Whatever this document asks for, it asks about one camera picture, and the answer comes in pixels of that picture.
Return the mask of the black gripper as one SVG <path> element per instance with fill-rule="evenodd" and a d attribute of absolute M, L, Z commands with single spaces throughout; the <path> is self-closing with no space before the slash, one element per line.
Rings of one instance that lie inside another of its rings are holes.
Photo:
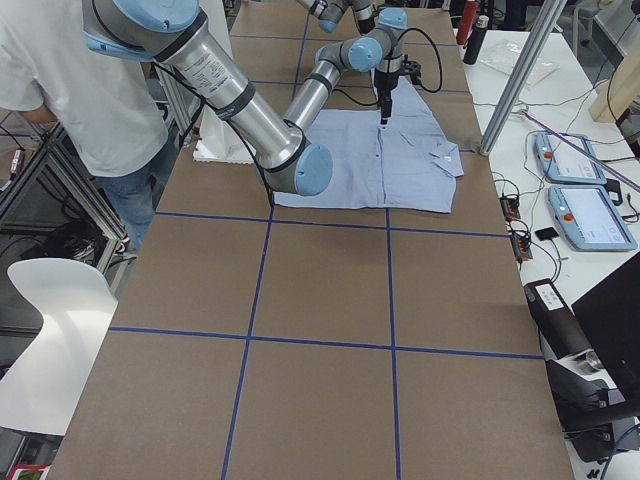
<path fill-rule="evenodd" d="M 392 94 L 398 85 L 397 71 L 386 72 L 376 69 L 374 72 L 374 87 L 380 107 L 380 124 L 386 125 L 391 117 Z"/>

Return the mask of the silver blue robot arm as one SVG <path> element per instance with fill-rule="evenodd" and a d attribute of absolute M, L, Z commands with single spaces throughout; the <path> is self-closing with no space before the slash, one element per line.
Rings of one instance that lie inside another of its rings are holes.
<path fill-rule="evenodd" d="M 329 185 L 333 161 L 326 147 L 307 139 L 306 129 L 344 72 L 385 67 L 398 71 L 407 14 L 401 8 L 376 13 L 364 1 L 304 5 L 326 32 L 334 29 L 346 9 L 353 9 L 361 35 L 318 52 L 312 72 L 283 116 L 210 33 L 208 16 L 196 1 L 85 1 L 83 33 L 94 52 L 177 69 L 193 93 L 255 149 L 266 186 L 314 196 Z"/>
<path fill-rule="evenodd" d="M 374 1 L 368 0 L 297 0 L 308 14 L 318 20 L 319 27 L 333 33 L 342 18 L 351 12 L 360 34 L 369 33 L 376 25 Z"/>

